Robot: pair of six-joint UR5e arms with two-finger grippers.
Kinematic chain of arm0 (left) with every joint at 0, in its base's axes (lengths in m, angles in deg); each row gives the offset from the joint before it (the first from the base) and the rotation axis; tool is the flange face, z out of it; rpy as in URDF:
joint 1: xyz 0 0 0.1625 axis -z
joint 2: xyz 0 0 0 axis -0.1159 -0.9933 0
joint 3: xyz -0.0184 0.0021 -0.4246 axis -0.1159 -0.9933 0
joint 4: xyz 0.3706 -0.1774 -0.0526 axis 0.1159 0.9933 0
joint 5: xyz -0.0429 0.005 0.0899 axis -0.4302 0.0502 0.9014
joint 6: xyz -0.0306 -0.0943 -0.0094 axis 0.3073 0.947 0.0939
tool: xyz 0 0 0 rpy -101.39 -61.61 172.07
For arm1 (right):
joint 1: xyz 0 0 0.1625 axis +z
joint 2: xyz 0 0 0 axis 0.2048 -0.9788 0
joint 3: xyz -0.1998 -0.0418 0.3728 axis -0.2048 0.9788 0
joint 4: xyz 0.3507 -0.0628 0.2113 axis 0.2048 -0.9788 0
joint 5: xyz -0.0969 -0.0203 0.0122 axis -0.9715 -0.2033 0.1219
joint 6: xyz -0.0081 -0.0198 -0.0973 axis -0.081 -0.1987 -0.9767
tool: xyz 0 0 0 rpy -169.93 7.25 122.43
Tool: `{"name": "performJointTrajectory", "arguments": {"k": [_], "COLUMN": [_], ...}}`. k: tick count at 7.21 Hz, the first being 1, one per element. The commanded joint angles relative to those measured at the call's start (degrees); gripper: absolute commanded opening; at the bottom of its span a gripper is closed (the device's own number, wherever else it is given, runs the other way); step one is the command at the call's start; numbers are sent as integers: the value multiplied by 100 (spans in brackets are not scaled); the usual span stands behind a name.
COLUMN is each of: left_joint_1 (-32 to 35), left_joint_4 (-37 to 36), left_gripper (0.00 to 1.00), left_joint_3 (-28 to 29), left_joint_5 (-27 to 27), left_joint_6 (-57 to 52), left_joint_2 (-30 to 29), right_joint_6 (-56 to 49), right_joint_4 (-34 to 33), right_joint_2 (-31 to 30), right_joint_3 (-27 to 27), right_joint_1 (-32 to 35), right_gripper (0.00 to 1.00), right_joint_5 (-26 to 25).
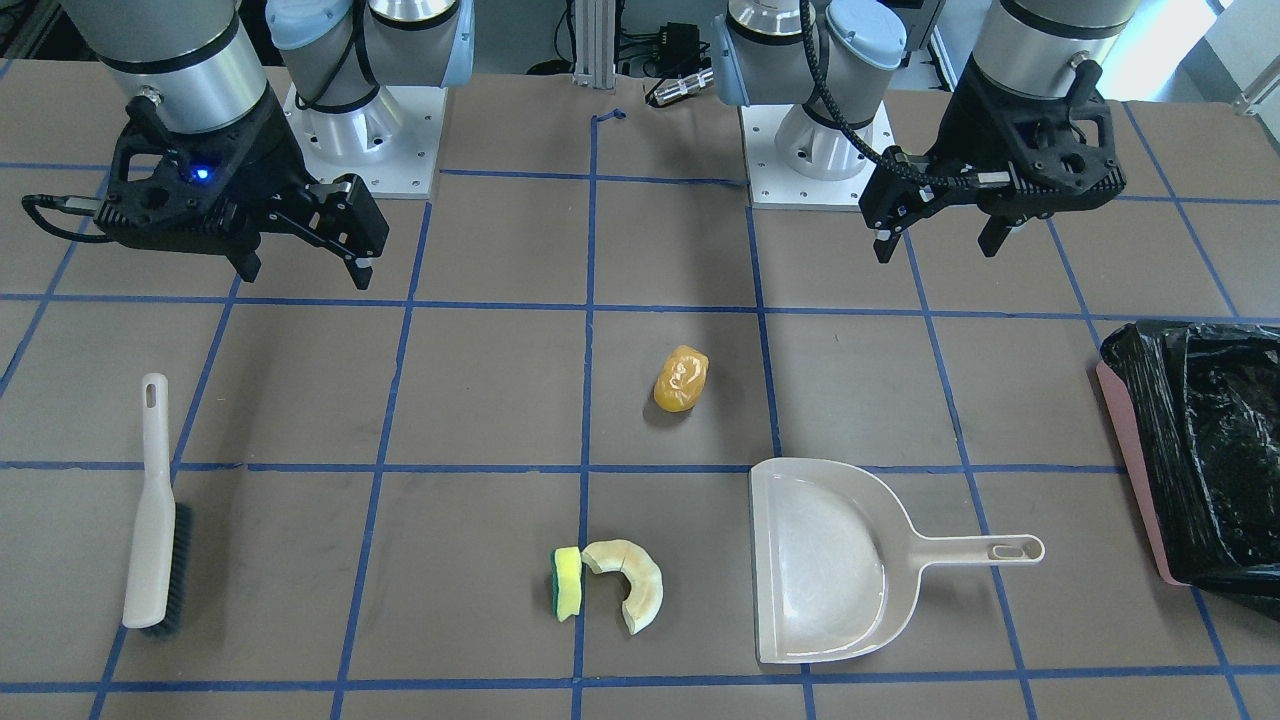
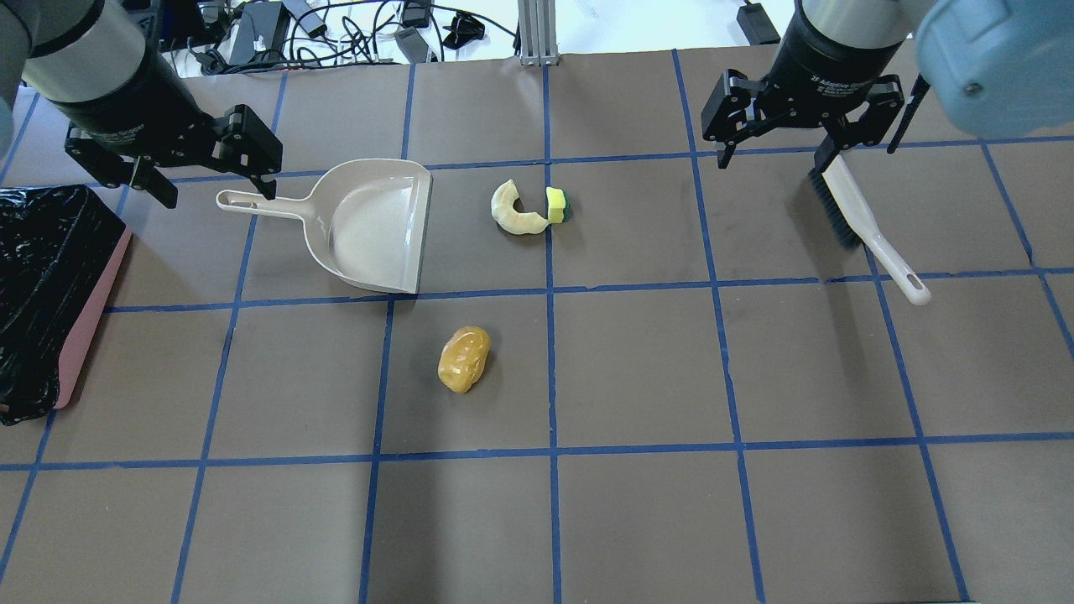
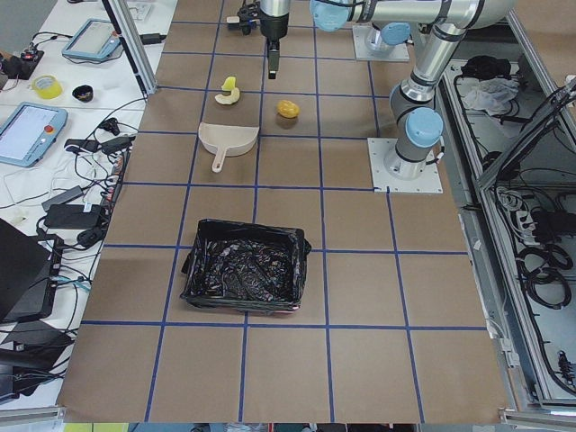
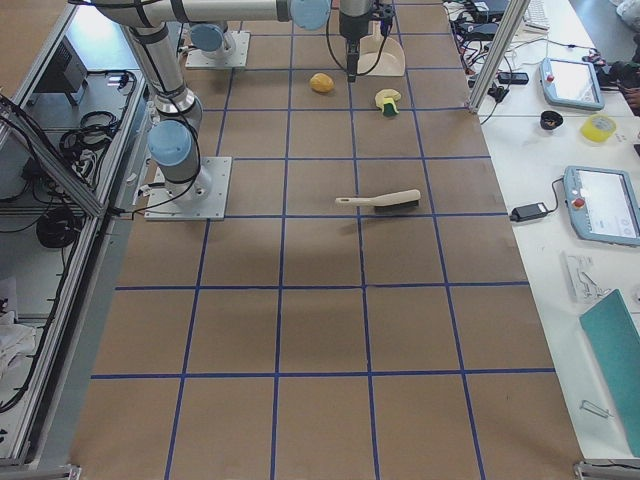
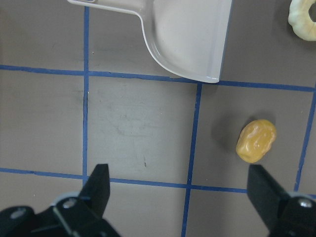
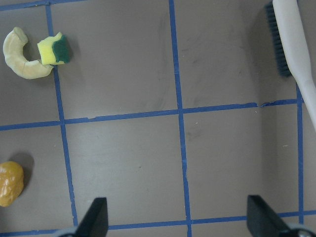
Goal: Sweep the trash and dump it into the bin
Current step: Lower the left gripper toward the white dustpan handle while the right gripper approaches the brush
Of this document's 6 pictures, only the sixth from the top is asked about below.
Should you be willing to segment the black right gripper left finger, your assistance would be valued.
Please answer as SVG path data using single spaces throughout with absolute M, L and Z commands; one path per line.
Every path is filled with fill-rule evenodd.
M 105 237 L 108 232 L 108 207 L 105 197 L 92 202 L 75 231 L 76 237 Z

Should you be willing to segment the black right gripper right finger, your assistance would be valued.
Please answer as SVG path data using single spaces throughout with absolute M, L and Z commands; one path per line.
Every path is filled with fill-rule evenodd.
M 253 237 L 293 237 L 290 227 L 259 195 L 247 197 L 247 228 Z

